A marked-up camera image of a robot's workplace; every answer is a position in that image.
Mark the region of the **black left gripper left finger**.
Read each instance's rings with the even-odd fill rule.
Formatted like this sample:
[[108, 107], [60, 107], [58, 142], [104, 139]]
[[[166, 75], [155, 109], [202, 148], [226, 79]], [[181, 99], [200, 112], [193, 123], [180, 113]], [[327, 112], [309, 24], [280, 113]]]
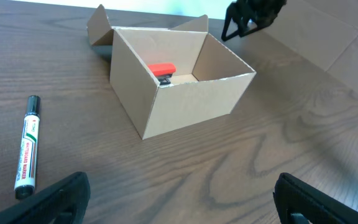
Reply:
[[90, 183], [75, 172], [0, 212], [0, 224], [81, 224], [90, 200]]

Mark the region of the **black whiteboard marker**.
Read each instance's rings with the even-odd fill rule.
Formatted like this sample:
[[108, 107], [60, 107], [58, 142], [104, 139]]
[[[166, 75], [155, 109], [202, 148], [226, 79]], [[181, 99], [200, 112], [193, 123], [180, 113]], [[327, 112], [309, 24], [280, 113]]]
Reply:
[[14, 192], [17, 200], [23, 200], [35, 192], [39, 126], [40, 97], [31, 95], [27, 100], [15, 176]]

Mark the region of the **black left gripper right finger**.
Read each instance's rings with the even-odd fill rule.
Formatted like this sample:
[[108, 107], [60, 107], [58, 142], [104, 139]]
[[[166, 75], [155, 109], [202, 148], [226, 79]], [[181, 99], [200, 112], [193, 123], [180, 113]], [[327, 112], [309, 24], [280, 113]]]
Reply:
[[281, 173], [273, 199], [281, 223], [358, 224], [358, 212], [289, 173]]

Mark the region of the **red stapler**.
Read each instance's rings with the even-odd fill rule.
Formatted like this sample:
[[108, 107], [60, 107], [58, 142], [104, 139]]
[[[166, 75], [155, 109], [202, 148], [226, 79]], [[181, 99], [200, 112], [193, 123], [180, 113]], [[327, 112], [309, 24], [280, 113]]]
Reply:
[[176, 66], [172, 63], [156, 63], [148, 65], [149, 70], [154, 74], [161, 85], [171, 84], [170, 79], [176, 72]]

